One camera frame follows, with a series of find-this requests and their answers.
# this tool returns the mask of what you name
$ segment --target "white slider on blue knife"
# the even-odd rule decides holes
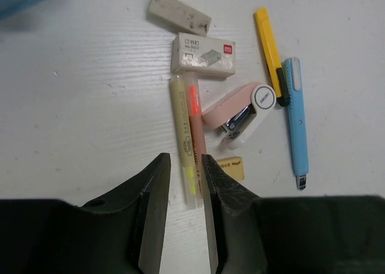
[[[309,157],[300,60],[297,57],[289,58],[285,60],[283,67],[291,96],[288,116],[293,168],[297,179],[297,189],[303,190],[306,187],[306,175],[309,173]]]

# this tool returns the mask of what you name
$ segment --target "white table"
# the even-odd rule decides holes
[[[146,19],[150,0],[47,0],[0,22],[0,198],[76,205],[160,152],[172,173],[161,273],[209,273],[203,209],[183,204],[167,79],[174,33]],[[284,110],[248,145],[243,184],[262,197],[385,195],[384,0],[182,0],[237,43],[238,68],[200,81],[202,104],[269,82],[253,12],[266,6],[282,57],[302,61],[310,174],[296,190]]]

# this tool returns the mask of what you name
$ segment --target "stapler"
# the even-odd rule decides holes
[[[221,128],[222,144],[229,149],[243,145],[276,104],[273,88],[249,83],[238,87],[205,110],[202,118],[208,127]]]

